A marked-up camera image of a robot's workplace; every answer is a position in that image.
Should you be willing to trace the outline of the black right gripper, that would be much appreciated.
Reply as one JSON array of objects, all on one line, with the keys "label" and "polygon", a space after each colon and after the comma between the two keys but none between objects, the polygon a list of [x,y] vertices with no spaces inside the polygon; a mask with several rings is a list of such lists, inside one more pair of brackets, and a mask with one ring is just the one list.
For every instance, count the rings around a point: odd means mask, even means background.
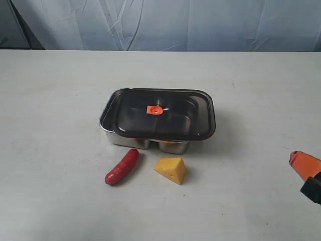
[{"label": "black right gripper", "polygon": [[321,205],[320,159],[302,151],[290,154],[290,166],[305,181],[301,193]]}]

